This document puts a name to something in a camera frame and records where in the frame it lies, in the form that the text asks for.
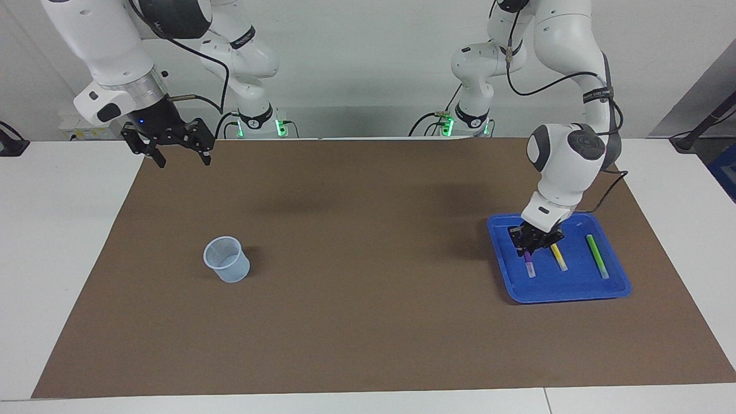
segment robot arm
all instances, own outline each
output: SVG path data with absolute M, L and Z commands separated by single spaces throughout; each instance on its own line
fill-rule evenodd
M 593 37 L 591 9 L 590 0 L 499 0 L 489 20 L 491 41 L 463 48 L 453 58 L 453 72 L 464 86 L 456 108 L 462 122 L 456 124 L 470 135 L 488 115 L 488 78 L 504 74 L 511 82 L 511 73 L 526 61 L 522 37 L 532 18 L 539 60 L 582 90 L 586 124 L 545 124 L 531 135 L 527 155 L 542 180 L 522 212 L 523 224 L 510 232 L 520 256 L 564 237 L 560 224 L 620 154 L 609 65 Z
M 564 236 L 560 223 L 621 151 L 611 73 L 593 37 L 590 0 L 529 5 L 536 7 L 534 49 L 539 60 L 566 76 L 588 73 L 573 77 L 582 91 L 587 123 L 546 124 L 532 134 L 527 154 L 542 180 L 522 212 L 524 223 L 512 233 L 519 254 L 548 248 Z
M 159 145 L 189 148 L 210 164 L 214 136 L 201 119 L 181 119 L 122 0 L 41 3 L 92 74 L 93 82 L 74 100 L 82 116 L 97 125 L 127 116 L 122 135 L 130 149 L 159 167 L 166 165 Z M 136 7 L 169 38 L 199 38 L 211 23 L 209 0 L 140 0 Z
M 511 47 L 514 58 L 509 67 L 511 73 L 518 71 L 526 63 L 528 51 L 523 36 L 533 17 L 523 12 L 517 22 Z M 513 14 L 496 9 L 494 5 L 494 11 L 488 20 L 490 40 L 465 46 L 455 52 L 452 70 L 455 77 L 462 82 L 458 105 L 454 110 L 455 134 L 476 136 L 488 123 L 494 96 L 489 79 L 506 74 L 507 45 L 513 22 Z
M 242 0 L 212 0 L 213 21 L 210 31 L 220 38 L 205 41 L 200 52 L 227 64 L 230 89 L 235 93 L 238 113 L 250 136 L 283 136 L 283 114 L 274 108 L 261 79 L 273 77 L 279 69 L 276 51 L 265 44 L 245 16 Z M 224 79 L 224 69 L 201 59 L 202 64 Z

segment white wall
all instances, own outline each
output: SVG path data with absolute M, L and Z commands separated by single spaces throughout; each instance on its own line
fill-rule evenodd
M 736 91 L 736 41 L 713 63 L 703 77 L 652 131 L 652 137 L 669 137 L 692 130 Z M 708 130 L 703 137 L 736 136 L 736 116 Z
M 0 120 L 27 139 L 60 138 L 54 136 L 57 114 L 73 98 L 71 88 L 0 1 Z
M 67 83 L 75 91 L 86 86 L 87 71 L 54 32 L 40 0 L 2 1 Z M 259 35 L 282 57 L 279 75 L 266 81 L 273 101 L 290 112 L 304 136 L 400 136 L 420 115 L 446 105 L 457 86 L 450 57 L 487 39 L 491 1 L 247 3 Z M 627 115 L 624 136 L 647 136 L 736 37 L 733 0 L 593 3 L 595 34 Z M 218 95 L 219 82 L 195 57 L 163 41 L 146 47 L 159 69 L 171 73 L 173 94 Z M 518 88 L 530 90 L 556 76 L 532 59 L 515 79 Z M 527 136 L 543 122 L 584 120 L 574 83 L 530 98 L 514 96 L 503 78 L 494 84 L 498 136 Z M 210 109 L 183 112 L 216 118 Z

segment marker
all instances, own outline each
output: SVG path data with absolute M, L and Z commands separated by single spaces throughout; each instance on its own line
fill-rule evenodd
M 559 268 L 563 272 L 567 272 L 567 263 L 565 263 L 565 259 L 562 257 L 562 252 L 559 251 L 557 244 L 552 245 L 551 249 L 554 258 L 557 259 L 557 264 L 559 264 Z
M 604 279 L 608 279 L 608 270 L 606 270 L 606 265 L 603 263 L 603 258 L 601 257 L 601 252 L 598 250 L 598 246 L 595 243 L 595 239 L 593 239 L 592 234 L 588 234 L 585 236 L 585 239 L 588 241 L 588 245 L 590 246 L 590 251 L 593 253 L 593 258 L 595 259 L 595 263 L 598 265 L 598 270 L 601 271 L 601 276 L 603 276 Z
M 529 278 L 536 278 L 537 272 L 534 271 L 534 263 L 531 262 L 529 252 L 524 253 L 524 261 L 526 262 L 526 272 L 529 274 Z

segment cable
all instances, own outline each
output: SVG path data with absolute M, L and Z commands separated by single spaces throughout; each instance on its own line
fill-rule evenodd
M 237 116 L 237 112 L 229 112 L 220 118 L 220 122 L 217 123 L 217 129 L 215 130 L 215 139 L 220 136 L 220 129 L 222 129 L 222 124 L 225 123 L 225 119 L 229 118 L 230 116 Z
M 599 134 L 596 134 L 596 135 L 598 135 L 598 136 L 611 136 L 611 135 L 613 135 L 613 134 L 617 133 L 618 131 L 620 131 L 620 130 L 621 130 L 621 128 L 623 128 L 623 111 L 621 110 L 621 107 L 620 107 L 620 106 L 618 106 L 618 104 L 616 103 L 616 101 L 614 101 L 614 100 L 613 100 L 613 98 L 609 98 L 609 99 L 610 99 L 610 101 L 611 101 L 611 106 L 612 106 L 612 107 L 613 107 L 613 108 L 614 108 L 614 109 L 616 110 L 616 112 L 618 113 L 618 120 L 619 120 L 619 121 L 618 121 L 618 124 L 616 125 L 616 127 L 615 127 L 615 128 L 613 128 L 612 130 L 610 130 L 610 131 L 608 131 L 608 132 L 605 132 L 605 133 L 599 133 Z
M 590 75 L 594 77 L 598 77 L 598 74 L 595 74 L 593 72 L 576 72 L 574 74 L 569 74 L 566 77 L 561 77 L 558 80 L 550 83 L 549 85 L 543 86 L 535 91 L 532 92 L 519 92 L 516 87 L 514 86 L 514 83 L 511 81 L 511 63 L 506 63 L 506 79 L 509 81 L 509 86 L 511 86 L 511 90 L 520 97 L 530 97 L 531 95 L 536 95 L 539 92 L 546 91 L 549 88 L 552 88 L 553 86 L 557 85 L 560 82 L 564 82 L 565 80 L 572 79 L 574 77 L 582 76 L 582 75 Z
M 218 112 L 224 113 L 225 98 L 227 98 L 227 87 L 230 84 L 230 68 L 228 68 L 226 64 L 224 64 L 223 62 L 215 59 L 214 57 L 209 57 L 209 56 L 205 55 L 204 53 L 201 53 L 201 52 L 199 52 L 197 50 L 192 49 L 189 46 L 186 46 L 184 44 L 181 44 L 181 43 L 177 42 L 175 39 L 173 39 L 172 37 L 168 36 L 166 33 L 161 32 L 158 29 L 158 27 L 156 27 L 153 23 L 151 23 L 150 21 L 148 21 L 148 19 L 146 19 L 145 16 L 143 16 L 143 13 L 141 13 L 141 11 L 138 9 L 138 7 L 135 6 L 135 3 L 133 3 L 133 0 L 128 0 L 128 3 L 130 4 L 130 6 L 131 6 L 133 12 L 135 13 L 135 15 L 138 16 L 138 18 L 141 19 L 148 27 L 150 27 L 151 30 L 159 38 L 162 38 L 165 41 L 168 41 L 168 42 L 174 44 L 175 46 L 178 46 L 181 49 L 186 50 L 189 53 L 192 53 L 194 55 L 197 55 L 197 56 L 201 57 L 202 59 L 206 59 L 206 60 L 209 60 L 210 62 L 217 63 L 218 65 L 222 66 L 225 69 L 225 80 L 224 80 L 224 85 L 222 87 L 222 98 L 220 100 L 220 106 L 217 106 L 217 105 L 214 104 L 214 102 L 210 101 L 209 99 L 199 97 L 198 95 L 197 95 L 198 97 L 195 98 L 195 99 L 202 99 L 205 102 L 208 102 L 208 103 L 212 104 L 217 109 Z
M 284 124 L 294 125 L 294 129 L 297 131 L 297 138 L 302 138 L 301 136 L 299 136 L 299 127 L 297 126 L 297 123 L 296 122 L 294 122 L 294 121 L 284 121 L 283 123 Z
M 208 98 L 201 97 L 200 95 L 179 95 L 178 97 L 171 97 L 169 98 L 169 101 L 171 102 L 182 102 L 182 101 L 193 101 L 195 99 L 198 99 L 200 101 L 205 101 L 206 103 L 212 105 L 217 111 L 220 111 L 219 106 L 215 102 L 212 102 Z
M 729 113 L 728 115 L 726 115 L 723 118 L 719 119 L 718 122 L 716 122 L 713 125 L 711 125 L 710 128 L 712 128 L 712 127 L 714 127 L 714 126 L 716 126 L 718 124 L 723 124 L 724 122 L 728 121 L 729 118 L 731 118 L 732 116 L 734 116 L 735 113 L 736 113 L 736 109 L 732 110 L 731 113 Z M 673 135 L 673 136 L 671 136 L 670 138 L 667 138 L 667 139 L 672 139 L 672 138 L 677 138 L 679 136 L 687 135 L 689 133 L 692 133 L 693 131 L 694 130 L 685 131 L 683 133 L 679 133 L 679 134 Z
M 419 124 L 421 124 L 422 121 L 424 121 L 425 119 L 431 118 L 432 116 L 437 116 L 437 115 L 434 112 L 430 112 L 430 113 L 427 113 L 426 115 L 422 116 L 421 118 L 419 118 L 419 120 L 414 124 L 414 126 L 411 127 L 411 130 L 409 131 L 409 135 L 408 136 L 414 135 L 414 131 L 419 127 Z
M 606 174 L 619 174 L 619 176 L 618 176 L 618 178 L 616 178 L 616 181 L 614 181 L 613 184 L 611 184 L 611 186 L 608 188 L 608 190 L 606 191 L 606 193 L 603 194 L 603 197 L 601 197 L 601 201 L 598 201 L 598 204 L 595 206 L 595 208 L 593 210 L 587 210 L 587 211 L 576 210 L 576 212 L 578 212 L 578 213 L 589 213 L 589 214 L 595 213 L 603 205 L 604 201 L 606 201 L 606 199 L 608 198 L 609 194 L 611 194 L 611 192 L 613 191 L 613 189 L 616 188 L 616 186 L 627 175 L 629 175 L 629 172 L 628 171 L 609 171 L 608 169 L 605 169 L 602 172 L 605 172 Z
M 498 0 L 493 0 L 493 4 L 491 4 L 491 11 L 488 13 L 489 20 L 491 19 L 491 17 L 493 17 L 493 10 L 496 8 L 496 4 L 498 4 Z
M 493 133 L 496 132 L 496 120 L 489 119 L 488 122 L 493 122 L 493 129 L 491 129 L 491 135 L 488 138 L 493 138 Z
M 434 130 L 435 130 L 435 131 L 437 131 L 437 127 L 441 127 L 442 125 L 444 125 L 444 124 L 443 124 L 443 123 L 441 123 L 441 122 L 435 122 L 435 123 L 433 123 L 433 124 L 430 124 L 430 125 L 429 125 L 429 126 L 427 127 L 427 130 L 425 130 L 425 131 L 424 131 L 424 136 L 430 136 L 430 135 L 428 135 L 428 134 L 429 134 L 429 128 L 432 128 L 432 127 L 434 127 Z
M 450 110 L 450 106 L 453 104 L 453 101 L 455 100 L 455 98 L 460 93 L 460 89 L 461 88 L 462 88 L 462 83 L 460 83 L 460 85 L 458 85 L 458 88 L 455 90 L 455 94 L 453 95 L 453 97 L 450 98 L 450 101 L 447 103 L 447 106 L 445 107 L 445 111 Z
M 227 127 L 235 125 L 236 127 L 240 128 L 240 124 L 238 122 L 229 122 L 227 125 L 225 125 L 225 129 L 222 131 L 222 138 L 227 139 Z

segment plastic tray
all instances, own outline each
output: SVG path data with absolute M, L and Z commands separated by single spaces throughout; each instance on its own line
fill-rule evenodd
M 523 257 L 517 255 L 509 227 L 520 225 L 518 214 L 502 214 L 488 219 L 488 231 L 509 295 L 521 304 L 590 301 L 622 298 L 631 294 L 631 283 L 623 271 L 598 220 L 591 214 L 576 213 L 562 223 L 565 238 L 557 243 L 569 270 L 560 270 L 552 251 L 534 252 L 537 272 L 530 278 Z M 601 252 L 609 279 L 603 279 L 585 236 L 592 234 Z

